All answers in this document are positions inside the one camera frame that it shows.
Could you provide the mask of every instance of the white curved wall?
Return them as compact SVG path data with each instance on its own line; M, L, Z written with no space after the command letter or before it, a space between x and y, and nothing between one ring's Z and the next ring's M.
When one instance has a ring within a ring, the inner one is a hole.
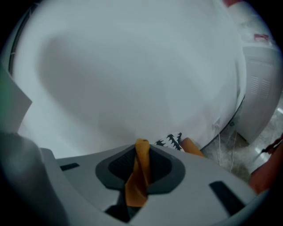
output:
M240 102L231 26L212 1L44 1L15 55L20 133L56 158L173 132L205 146Z

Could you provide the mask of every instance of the cable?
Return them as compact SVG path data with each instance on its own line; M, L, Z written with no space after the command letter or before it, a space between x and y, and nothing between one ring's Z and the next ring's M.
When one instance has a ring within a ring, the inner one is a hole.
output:
M232 151L232 163L231 163L231 167L230 167L230 172L232 171L233 162L234 162L234 150L235 150L236 138L237 138L237 132L236 132L235 139L234 139L234 146L233 146L233 151Z
M221 141L220 141L220 129L217 125L216 128L218 129L218 138L219 138L219 166L221 166Z

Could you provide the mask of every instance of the concrete floor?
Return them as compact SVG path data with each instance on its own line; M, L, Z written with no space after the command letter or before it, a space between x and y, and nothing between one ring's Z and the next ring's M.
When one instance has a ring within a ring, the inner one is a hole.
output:
M248 182L251 172L264 164L270 157L267 153L258 156L261 150L273 143L283 132L283 93L268 125L252 144L248 144L239 134L236 136L235 129L240 116L241 110L220 134L220 164L226 170ZM234 143L233 166L231 167ZM219 139L215 139L202 152L207 158L219 164Z

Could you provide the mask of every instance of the white appliance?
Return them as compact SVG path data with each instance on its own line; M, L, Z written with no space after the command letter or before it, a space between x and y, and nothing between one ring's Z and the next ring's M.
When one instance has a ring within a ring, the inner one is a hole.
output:
M252 143L270 121L283 87L282 53L257 12L246 2L227 8L241 36L247 84L237 131Z
M4 51L32 101L19 134L57 158L174 132L206 146L245 94L231 18L217 1L111 2L42 1L28 14Z

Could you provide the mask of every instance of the orange object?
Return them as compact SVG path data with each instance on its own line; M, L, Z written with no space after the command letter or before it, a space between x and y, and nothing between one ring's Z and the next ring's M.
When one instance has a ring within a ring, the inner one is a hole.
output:
M226 7L230 7L231 5L234 5L236 3L242 2L243 0L223 0Z
M125 184L127 206L142 207L146 203L146 189L150 184L149 148L147 140L138 139L136 141L134 169Z
M198 147L194 144L194 142L192 142L190 138L185 138L181 143L181 147L187 153L205 157L203 153L198 149Z
M249 186L257 193L271 188L276 180L283 164L283 142L274 150L274 147L268 147L269 153L272 153L269 160L252 172L249 180Z

